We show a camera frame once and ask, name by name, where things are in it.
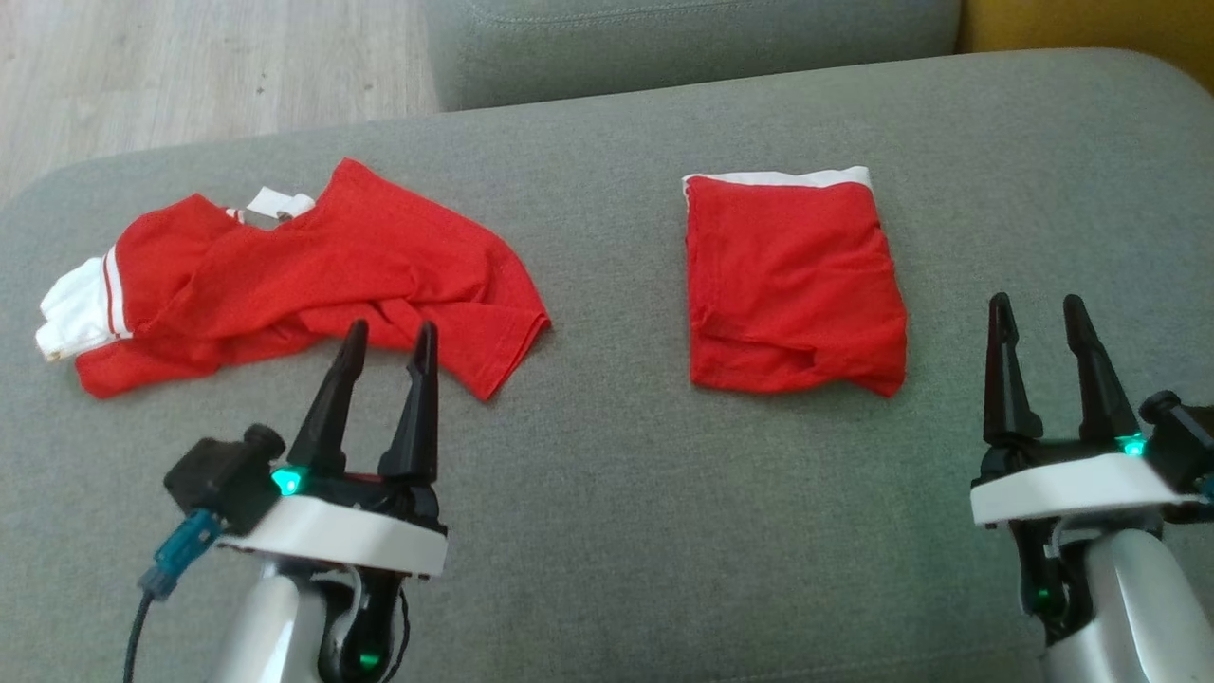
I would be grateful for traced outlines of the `small grey sofa section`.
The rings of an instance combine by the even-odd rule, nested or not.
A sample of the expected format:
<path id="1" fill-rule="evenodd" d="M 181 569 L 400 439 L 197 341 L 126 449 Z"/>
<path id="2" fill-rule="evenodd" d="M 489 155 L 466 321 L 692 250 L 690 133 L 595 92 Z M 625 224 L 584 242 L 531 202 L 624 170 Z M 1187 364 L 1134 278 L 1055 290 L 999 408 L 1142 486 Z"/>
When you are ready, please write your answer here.
<path id="1" fill-rule="evenodd" d="M 949 55 L 961 0 L 421 0 L 469 110 Z"/>

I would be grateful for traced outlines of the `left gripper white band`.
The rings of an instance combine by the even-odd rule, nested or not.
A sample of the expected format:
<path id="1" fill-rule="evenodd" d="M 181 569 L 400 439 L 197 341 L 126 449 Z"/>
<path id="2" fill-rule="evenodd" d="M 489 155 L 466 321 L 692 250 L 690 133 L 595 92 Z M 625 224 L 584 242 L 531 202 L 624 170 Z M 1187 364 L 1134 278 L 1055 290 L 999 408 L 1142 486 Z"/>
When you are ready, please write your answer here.
<path id="1" fill-rule="evenodd" d="M 342 449 L 353 386 L 363 371 L 368 324 L 347 330 L 304 425 L 287 451 L 287 463 L 318 476 L 344 476 Z M 378 476 L 387 480 L 437 479 L 438 463 L 438 330 L 422 323 L 408 362 L 409 389 L 388 449 L 378 459 Z M 416 577 L 444 571 L 448 540 L 443 533 L 378 511 L 327 502 L 307 494 L 312 479 L 304 469 L 277 469 L 270 476 L 279 499 L 246 535 L 225 533 L 220 547 L 333 567 L 386 570 Z"/>

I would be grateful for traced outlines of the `red shorts white stripe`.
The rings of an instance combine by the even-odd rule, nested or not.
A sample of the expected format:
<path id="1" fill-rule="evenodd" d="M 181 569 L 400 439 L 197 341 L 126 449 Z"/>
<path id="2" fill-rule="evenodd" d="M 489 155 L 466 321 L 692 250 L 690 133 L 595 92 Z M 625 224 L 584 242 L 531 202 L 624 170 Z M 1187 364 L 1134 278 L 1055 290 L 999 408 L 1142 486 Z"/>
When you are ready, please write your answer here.
<path id="1" fill-rule="evenodd" d="M 693 173 L 682 192 L 693 385 L 902 388 L 908 311 L 868 167 Z"/>

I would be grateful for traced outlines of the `yellow sofa backrest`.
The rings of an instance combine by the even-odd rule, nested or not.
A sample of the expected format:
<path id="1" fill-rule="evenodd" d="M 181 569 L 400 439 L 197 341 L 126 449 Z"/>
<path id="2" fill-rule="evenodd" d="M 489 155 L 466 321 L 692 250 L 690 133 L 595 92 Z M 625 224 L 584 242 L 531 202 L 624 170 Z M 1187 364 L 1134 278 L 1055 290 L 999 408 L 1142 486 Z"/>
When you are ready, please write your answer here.
<path id="1" fill-rule="evenodd" d="M 1214 0 L 963 0 L 960 53 L 1104 47 L 1176 66 L 1214 95 Z"/>

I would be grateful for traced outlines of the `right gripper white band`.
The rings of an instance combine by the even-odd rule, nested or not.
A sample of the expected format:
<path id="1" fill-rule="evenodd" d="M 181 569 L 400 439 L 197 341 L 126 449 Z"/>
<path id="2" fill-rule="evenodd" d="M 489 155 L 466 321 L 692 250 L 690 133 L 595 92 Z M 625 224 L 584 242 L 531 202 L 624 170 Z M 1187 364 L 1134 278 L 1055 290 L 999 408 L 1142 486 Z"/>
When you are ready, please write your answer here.
<path id="1" fill-rule="evenodd" d="M 1117 442 L 1111 453 L 1077 459 L 985 483 L 970 493 L 975 525 L 1097 516 L 1197 503 L 1197 494 L 1176 493 L 1150 466 L 1141 429 L 1110 351 L 1097 338 L 1079 295 L 1063 298 L 1067 345 L 1076 355 L 1080 389 L 1080 442 Z M 1040 416 L 1031 410 L 1019 362 L 1019 324 L 1006 294 L 989 298 L 985 347 L 985 444 L 1036 440 Z"/>

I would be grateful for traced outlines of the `red basketball jersey white sleeves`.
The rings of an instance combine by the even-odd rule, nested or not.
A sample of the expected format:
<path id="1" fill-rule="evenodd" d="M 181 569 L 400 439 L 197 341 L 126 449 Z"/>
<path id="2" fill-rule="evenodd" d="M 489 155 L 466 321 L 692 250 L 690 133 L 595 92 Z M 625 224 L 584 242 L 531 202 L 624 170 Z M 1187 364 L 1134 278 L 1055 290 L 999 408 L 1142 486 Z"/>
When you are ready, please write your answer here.
<path id="1" fill-rule="evenodd" d="M 503 238 L 351 158 L 272 229 L 200 194 L 143 214 L 40 311 L 44 358 L 73 360 L 98 398 L 302 353 L 365 321 L 370 346 L 403 353 L 433 323 L 441 368 L 486 402 L 550 325 Z"/>

